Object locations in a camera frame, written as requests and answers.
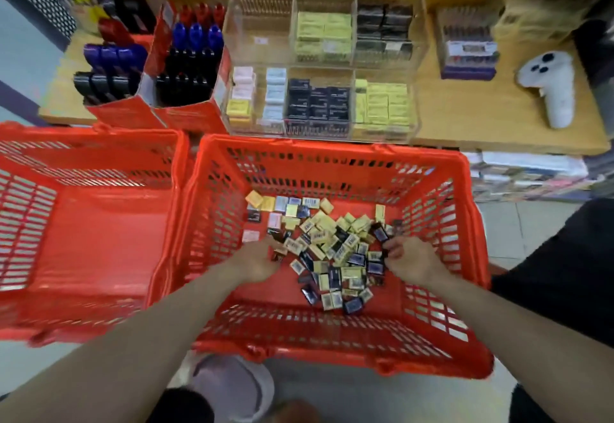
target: plastic basket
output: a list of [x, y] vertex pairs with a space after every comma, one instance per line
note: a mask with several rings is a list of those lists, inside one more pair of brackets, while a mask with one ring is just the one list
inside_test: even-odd
[[84, 342], [165, 291], [188, 139], [0, 127], [0, 339]]
[[[171, 289], [220, 263], [241, 243], [244, 197], [326, 197], [333, 218], [351, 212], [402, 219], [405, 234], [439, 249], [448, 269], [489, 284], [480, 215], [472, 201], [469, 165], [451, 151], [317, 141], [210, 135], [201, 142], [186, 187]], [[266, 217], [260, 229], [266, 231]], [[260, 361], [285, 356], [313, 362], [485, 378], [493, 357], [438, 298], [392, 273], [358, 316], [324, 312], [302, 296], [296, 274], [282, 267], [264, 283], [244, 285], [220, 306], [195, 347]]]

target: hand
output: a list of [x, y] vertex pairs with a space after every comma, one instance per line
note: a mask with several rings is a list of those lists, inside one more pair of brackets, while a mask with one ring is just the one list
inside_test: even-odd
[[272, 261], [269, 247], [281, 248], [283, 245], [270, 235], [257, 242], [245, 243], [224, 263], [224, 269], [237, 276], [239, 283], [262, 282], [279, 269], [280, 263]]
[[433, 246], [417, 237], [395, 237], [383, 247], [389, 250], [388, 268], [409, 284], [428, 288], [434, 279], [449, 275]]

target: black pants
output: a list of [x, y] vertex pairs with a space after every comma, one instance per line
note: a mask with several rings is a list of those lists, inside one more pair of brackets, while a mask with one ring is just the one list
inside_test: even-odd
[[[492, 292], [614, 347], [614, 200], [586, 203], [526, 260], [492, 280]], [[552, 422], [522, 385], [510, 423]]]

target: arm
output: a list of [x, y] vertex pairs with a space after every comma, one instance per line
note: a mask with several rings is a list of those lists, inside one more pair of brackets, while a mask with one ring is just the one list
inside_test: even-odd
[[450, 274], [429, 243], [398, 237], [384, 247], [390, 270], [456, 311], [552, 419], [614, 420], [614, 349]]
[[0, 421], [145, 421], [227, 295], [277, 270], [267, 255], [278, 245], [270, 237], [246, 243], [200, 278], [74, 350], [0, 403]]

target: white vr controller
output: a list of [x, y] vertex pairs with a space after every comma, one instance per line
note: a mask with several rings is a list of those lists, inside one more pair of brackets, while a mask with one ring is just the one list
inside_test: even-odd
[[539, 88], [545, 97], [548, 121], [553, 129], [563, 129], [573, 121], [572, 57], [564, 51], [549, 51], [531, 59], [518, 71], [518, 83], [526, 88]]

